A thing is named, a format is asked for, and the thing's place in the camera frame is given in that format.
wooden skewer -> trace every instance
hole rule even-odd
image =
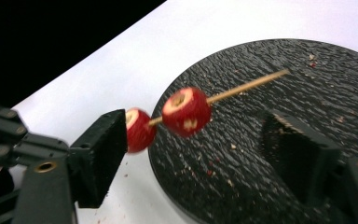
[[[235,94],[238,94],[240,92],[243,92],[243,91],[248,91],[254,87],[257,87],[257,86],[260,86],[260,85],[263,85],[267,82],[270,82],[278,77],[281,77],[283,75],[286,75],[286,74],[289,74],[289,70],[288,69],[283,69],[279,72],[276,72],[276,73],[272,73],[272,74],[269,74],[267,76],[264,76],[264,77],[260,77],[258,79],[255,79],[251,82],[248,82],[248,83],[245,83],[245,84],[242,84],[236,88],[233,88],[231,90],[228,90],[228,91],[224,91],[222,93],[219,93],[215,96],[211,96],[209,97],[206,101],[208,104],[212,104],[214,102],[217,102],[217,101],[220,101],[220,100],[223,100],[223,99],[226,99],[230,96],[233,96]],[[153,125],[156,125],[158,123],[161,123],[162,122],[162,117],[158,117],[156,119],[151,119],[149,121],[149,126],[153,126]]]

red apple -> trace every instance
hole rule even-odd
[[[162,107],[162,122],[170,131],[189,137],[211,120],[211,114],[206,94],[196,87],[187,87],[167,100]]]
[[[129,153],[142,151],[153,142],[157,128],[149,125],[150,117],[139,108],[126,112],[127,146]]]

skewered apple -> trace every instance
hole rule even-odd
[[[128,152],[135,153],[147,148],[154,140],[156,126],[149,125],[150,117],[140,108],[131,108],[126,113]]]
[[[189,137],[209,122],[211,114],[206,94],[196,87],[188,87],[167,100],[162,107],[162,122],[172,132]]]

dark background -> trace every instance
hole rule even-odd
[[[0,1],[0,105],[18,104],[163,2]]]

white surface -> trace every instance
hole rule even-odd
[[[106,112],[138,106],[152,114],[161,94],[199,60],[271,38],[358,51],[358,1],[169,0],[14,109],[31,132],[71,145]],[[193,222],[159,186],[147,151],[126,155],[103,205],[77,215],[79,223]]]

